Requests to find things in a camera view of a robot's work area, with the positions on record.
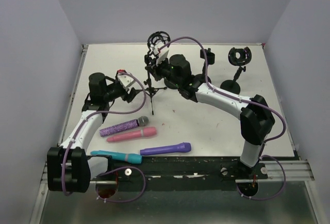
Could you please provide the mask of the black tripod shock-mount stand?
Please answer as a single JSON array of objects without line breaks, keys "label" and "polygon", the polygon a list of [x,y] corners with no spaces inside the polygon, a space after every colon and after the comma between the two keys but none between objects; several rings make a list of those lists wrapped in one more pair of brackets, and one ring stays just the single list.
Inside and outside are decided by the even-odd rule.
[{"label": "black tripod shock-mount stand", "polygon": [[[156,62],[155,55],[153,53],[152,48],[154,46],[156,46],[158,43],[161,43],[161,45],[164,45],[170,41],[171,41],[170,35],[165,31],[156,31],[148,37],[147,42],[146,42],[148,52],[144,55],[144,63],[146,64],[146,67],[151,67]],[[158,87],[158,88],[153,87],[151,73],[148,70],[147,70],[147,79],[143,83],[146,86],[146,88],[145,88],[146,94],[150,97],[151,113],[152,113],[152,115],[154,115],[153,96],[159,90],[167,90],[167,87]]]}]

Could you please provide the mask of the silver purple glitter microphone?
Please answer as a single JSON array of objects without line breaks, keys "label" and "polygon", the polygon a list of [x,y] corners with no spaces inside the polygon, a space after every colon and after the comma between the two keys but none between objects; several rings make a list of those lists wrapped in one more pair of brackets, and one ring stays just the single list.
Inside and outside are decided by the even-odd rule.
[{"label": "silver purple glitter microphone", "polygon": [[123,123],[119,123],[110,127],[100,129],[99,134],[101,137],[107,137],[123,131],[128,131],[138,127],[147,126],[148,123],[149,123],[149,118],[147,116],[141,116],[138,119],[126,121]]}]

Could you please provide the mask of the pink microphone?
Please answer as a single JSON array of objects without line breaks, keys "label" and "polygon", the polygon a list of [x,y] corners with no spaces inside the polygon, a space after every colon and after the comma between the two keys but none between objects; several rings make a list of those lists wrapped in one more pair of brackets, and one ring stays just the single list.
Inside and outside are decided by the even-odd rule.
[{"label": "pink microphone", "polygon": [[119,142],[119,141],[127,141],[133,140],[143,137],[152,137],[157,134],[157,129],[155,127],[146,127],[141,130],[136,130],[124,134],[114,135],[112,137],[107,138],[107,142]]}]

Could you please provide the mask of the black round-base stand back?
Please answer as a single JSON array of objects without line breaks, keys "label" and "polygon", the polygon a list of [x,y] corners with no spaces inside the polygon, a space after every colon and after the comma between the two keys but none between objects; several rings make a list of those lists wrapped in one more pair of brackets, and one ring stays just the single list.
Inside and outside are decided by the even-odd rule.
[{"label": "black round-base stand back", "polygon": [[208,49],[200,49],[200,58],[204,59],[204,64],[202,68],[202,72],[199,74],[192,75],[192,85],[197,86],[198,84],[206,83],[206,62],[208,65],[213,65],[215,63],[215,53],[211,51],[211,48]]}]

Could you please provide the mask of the teal microphone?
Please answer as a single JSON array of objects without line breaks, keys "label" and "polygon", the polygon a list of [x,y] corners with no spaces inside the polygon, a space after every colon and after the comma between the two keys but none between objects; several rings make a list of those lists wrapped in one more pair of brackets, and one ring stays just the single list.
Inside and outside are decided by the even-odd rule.
[{"label": "teal microphone", "polygon": [[90,152],[91,155],[108,155],[111,156],[112,159],[117,161],[124,161],[130,164],[141,164],[142,156],[134,153],[120,153],[120,152],[111,152],[104,150],[95,150]]}]

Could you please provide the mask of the dark purple microphone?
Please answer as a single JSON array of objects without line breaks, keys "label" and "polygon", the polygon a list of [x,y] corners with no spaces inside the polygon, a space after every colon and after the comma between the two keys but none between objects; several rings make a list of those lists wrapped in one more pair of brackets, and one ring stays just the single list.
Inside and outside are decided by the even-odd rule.
[{"label": "dark purple microphone", "polygon": [[189,142],[182,142],[176,145],[146,148],[140,150],[140,155],[158,155],[158,154],[169,154],[169,153],[188,153],[191,151],[191,144]]}]

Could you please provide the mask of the black shock-mount round-base stand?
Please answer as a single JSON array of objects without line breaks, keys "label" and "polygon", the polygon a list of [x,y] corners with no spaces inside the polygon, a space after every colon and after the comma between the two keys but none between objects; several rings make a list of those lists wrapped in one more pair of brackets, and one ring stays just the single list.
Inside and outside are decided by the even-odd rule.
[{"label": "black shock-mount round-base stand", "polygon": [[239,94],[241,91],[240,85],[237,83],[242,72],[246,71],[246,65],[252,60],[252,52],[250,48],[235,48],[232,47],[228,52],[228,61],[232,66],[238,67],[233,79],[225,80],[220,88],[234,94]]}]

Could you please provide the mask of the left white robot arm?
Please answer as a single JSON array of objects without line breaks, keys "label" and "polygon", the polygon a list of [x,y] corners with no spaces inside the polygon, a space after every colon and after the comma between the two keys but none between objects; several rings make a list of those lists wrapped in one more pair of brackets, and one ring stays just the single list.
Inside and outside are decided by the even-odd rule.
[{"label": "left white robot arm", "polygon": [[136,96],[132,85],[138,80],[124,70],[118,70],[111,83],[101,72],[89,76],[89,93],[81,109],[81,117],[68,138],[58,147],[47,152],[47,184],[50,191],[61,191],[66,196],[84,193],[90,181],[99,176],[109,180],[114,167],[109,155],[87,155],[87,148],[104,123],[110,111],[110,103],[121,98],[130,103]]}]

